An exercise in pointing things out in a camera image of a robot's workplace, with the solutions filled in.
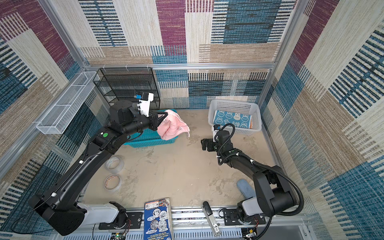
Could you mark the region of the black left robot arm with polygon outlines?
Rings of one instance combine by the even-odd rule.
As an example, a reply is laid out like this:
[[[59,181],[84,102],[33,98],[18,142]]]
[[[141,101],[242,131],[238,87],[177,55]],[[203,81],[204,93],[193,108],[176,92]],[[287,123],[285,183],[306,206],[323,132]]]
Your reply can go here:
[[[150,110],[141,114],[130,101],[118,101],[110,108],[110,121],[101,127],[69,170],[41,195],[34,195],[29,205],[60,235],[79,228],[90,211],[79,207],[77,197],[97,170],[129,141],[129,136],[145,129],[156,131],[168,116]]]

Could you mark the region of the pink terry towel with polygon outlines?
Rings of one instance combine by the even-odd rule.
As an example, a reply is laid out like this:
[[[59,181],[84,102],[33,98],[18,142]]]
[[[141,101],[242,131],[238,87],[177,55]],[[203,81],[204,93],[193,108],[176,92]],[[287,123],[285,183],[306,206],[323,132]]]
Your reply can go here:
[[[186,133],[190,137],[190,128],[173,110],[165,110],[168,115],[158,126],[157,133],[162,140],[168,141]]]

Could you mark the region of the blue bunny pattern towel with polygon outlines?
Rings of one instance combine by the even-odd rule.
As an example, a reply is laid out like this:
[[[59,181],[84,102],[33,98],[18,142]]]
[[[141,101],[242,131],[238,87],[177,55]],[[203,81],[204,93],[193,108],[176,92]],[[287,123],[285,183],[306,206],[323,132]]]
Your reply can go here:
[[[214,114],[214,125],[224,126],[233,124],[236,128],[250,129],[252,127],[252,116],[223,110],[216,110]]]

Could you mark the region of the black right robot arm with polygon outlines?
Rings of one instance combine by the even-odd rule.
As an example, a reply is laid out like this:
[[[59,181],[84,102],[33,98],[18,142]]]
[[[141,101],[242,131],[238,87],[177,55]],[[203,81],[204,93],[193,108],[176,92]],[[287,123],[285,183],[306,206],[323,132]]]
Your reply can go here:
[[[238,203],[237,213],[242,222],[254,215],[294,216],[304,208],[304,196],[298,185],[279,166],[257,162],[233,147],[231,134],[218,131],[212,139],[201,140],[202,150],[215,152],[218,164],[228,165],[253,180],[256,195]]]

